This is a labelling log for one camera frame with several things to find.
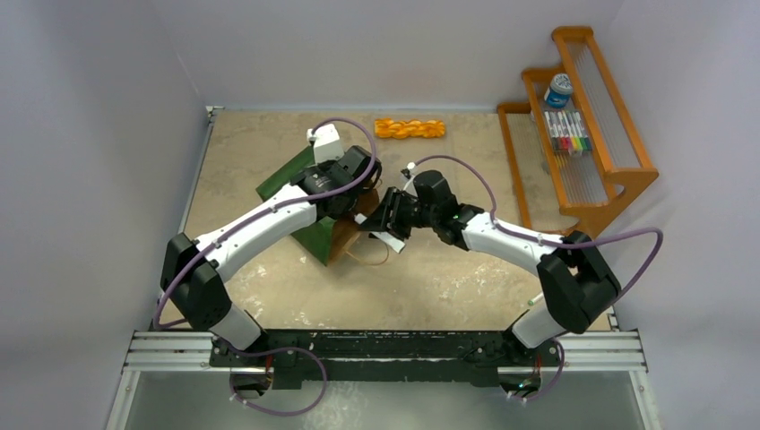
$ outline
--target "beige tabletop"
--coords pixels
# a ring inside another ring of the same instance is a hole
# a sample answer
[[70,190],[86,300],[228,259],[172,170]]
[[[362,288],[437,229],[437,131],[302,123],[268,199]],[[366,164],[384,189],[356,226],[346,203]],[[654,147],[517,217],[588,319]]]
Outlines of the beige tabletop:
[[[301,151],[306,129],[329,116],[355,119],[372,130],[380,117],[442,119],[442,139],[377,140],[383,183],[402,186],[399,171],[430,154],[454,155],[490,183],[498,217],[517,222],[517,207],[496,114],[273,113],[221,111],[213,128],[186,224],[189,237],[218,228],[261,203],[255,188]],[[337,125],[343,146],[368,148],[363,134]],[[489,208],[488,195],[470,172],[433,160],[461,202]],[[382,243],[362,237],[350,251],[377,262]],[[495,330],[506,328],[540,292],[538,280],[509,262],[445,245],[430,230],[414,230],[402,254],[380,266],[349,256],[324,267],[292,237],[259,254],[227,284],[230,298],[265,328]],[[169,305],[162,321],[178,318]],[[604,328],[606,319],[595,324]]]

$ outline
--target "orange twisted object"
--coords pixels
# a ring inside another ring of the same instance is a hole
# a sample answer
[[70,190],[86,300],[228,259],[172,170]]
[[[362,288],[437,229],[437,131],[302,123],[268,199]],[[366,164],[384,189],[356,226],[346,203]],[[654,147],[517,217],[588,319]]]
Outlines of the orange twisted object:
[[422,122],[418,119],[411,121],[393,121],[391,118],[375,120],[375,134],[384,139],[406,139],[407,137],[434,138],[443,137],[446,134],[446,125],[443,121],[431,119]]

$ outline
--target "white wall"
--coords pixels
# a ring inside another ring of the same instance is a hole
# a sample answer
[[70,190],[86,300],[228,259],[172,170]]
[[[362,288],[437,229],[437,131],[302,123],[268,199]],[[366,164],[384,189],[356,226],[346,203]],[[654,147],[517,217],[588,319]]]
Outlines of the white wall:
[[148,0],[0,4],[0,428],[102,428],[204,133]]
[[524,98],[559,25],[606,28],[622,0],[155,0],[206,104],[474,108]]
[[[618,311],[642,331],[668,428],[760,419],[758,21],[752,0],[626,0],[601,40],[661,172],[616,225],[665,229]],[[623,278],[645,242],[613,253]]]

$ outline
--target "wooden rack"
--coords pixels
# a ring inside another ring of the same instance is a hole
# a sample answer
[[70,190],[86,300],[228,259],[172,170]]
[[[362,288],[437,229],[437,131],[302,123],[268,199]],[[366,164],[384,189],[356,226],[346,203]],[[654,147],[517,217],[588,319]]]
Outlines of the wooden rack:
[[[559,213],[578,220],[568,229],[597,237],[658,176],[612,79],[589,27],[560,27],[552,32],[561,64],[522,72],[528,101],[498,106],[507,157],[512,171],[522,224],[532,228],[507,114],[534,113],[554,185]],[[571,108],[581,112],[592,141],[592,153],[582,157],[555,153],[544,121],[541,95],[557,73],[573,84]]]

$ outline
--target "marker set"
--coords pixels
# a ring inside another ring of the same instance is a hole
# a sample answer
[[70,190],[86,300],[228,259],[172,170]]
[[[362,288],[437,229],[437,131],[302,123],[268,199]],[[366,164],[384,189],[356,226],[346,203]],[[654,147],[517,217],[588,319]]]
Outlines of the marker set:
[[577,110],[546,110],[548,134],[554,152],[581,153],[592,150],[592,142]]

